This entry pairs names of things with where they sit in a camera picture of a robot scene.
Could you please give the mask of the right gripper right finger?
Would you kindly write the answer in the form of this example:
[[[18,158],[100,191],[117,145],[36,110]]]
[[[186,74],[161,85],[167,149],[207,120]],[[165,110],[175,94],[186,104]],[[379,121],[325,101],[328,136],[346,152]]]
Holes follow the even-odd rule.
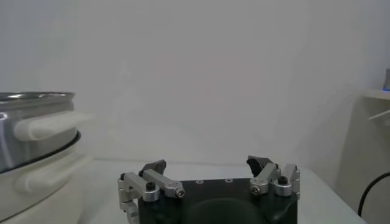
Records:
[[[266,195],[270,191],[279,197],[296,196],[300,199],[300,170],[294,164],[283,167],[269,158],[248,156],[253,178],[249,180],[249,190],[254,196]]]

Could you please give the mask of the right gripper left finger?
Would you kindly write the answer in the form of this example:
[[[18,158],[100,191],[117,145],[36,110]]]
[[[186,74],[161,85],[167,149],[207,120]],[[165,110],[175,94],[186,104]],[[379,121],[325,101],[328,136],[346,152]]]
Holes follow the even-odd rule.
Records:
[[[161,196],[182,199],[185,188],[181,181],[163,175],[166,161],[145,164],[138,172],[122,173],[118,178],[119,207],[126,213],[129,224],[139,223],[138,201],[153,203]]]

